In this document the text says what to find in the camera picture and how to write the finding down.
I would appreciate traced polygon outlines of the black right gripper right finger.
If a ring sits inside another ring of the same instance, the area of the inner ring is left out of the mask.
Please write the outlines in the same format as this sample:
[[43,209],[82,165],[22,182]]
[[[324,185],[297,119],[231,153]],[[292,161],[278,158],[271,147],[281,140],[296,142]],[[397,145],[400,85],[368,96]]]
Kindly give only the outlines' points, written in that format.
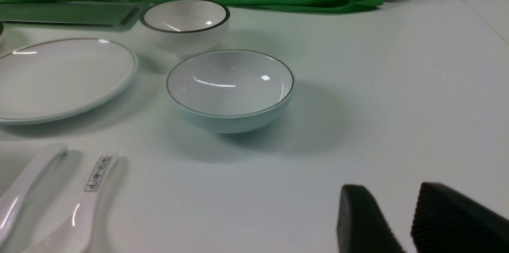
[[437,182],[423,182],[411,228],[418,253],[507,253],[508,219]]

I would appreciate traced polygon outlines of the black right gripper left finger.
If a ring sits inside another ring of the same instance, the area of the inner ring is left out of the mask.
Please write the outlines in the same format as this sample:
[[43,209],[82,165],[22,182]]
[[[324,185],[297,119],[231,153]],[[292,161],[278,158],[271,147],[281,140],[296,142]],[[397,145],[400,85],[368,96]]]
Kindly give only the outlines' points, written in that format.
[[362,185],[341,187],[336,227],[340,253],[403,253],[370,191]]

